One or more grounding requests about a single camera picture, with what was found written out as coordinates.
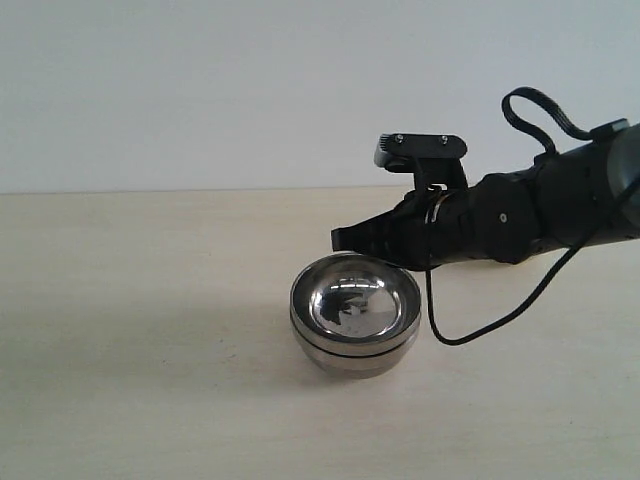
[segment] wooden table surface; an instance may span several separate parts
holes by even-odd
[[[424,324],[383,376],[308,361],[291,282],[402,194],[0,197],[0,478],[640,478],[640,243],[579,254],[467,346]],[[511,310],[557,256],[438,269],[442,330]]]

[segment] white wall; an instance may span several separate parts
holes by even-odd
[[[640,120],[639,55],[638,0],[1,0],[0,191],[404,183],[371,159],[398,130],[477,179],[539,152],[516,86]]]

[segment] stainless steel bowl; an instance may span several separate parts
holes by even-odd
[[[396,365],[416,338],[420,288],[404,270],[356,253],[305,268],[291,288],[290,316],[305,353],[324,370],[372,377]]]

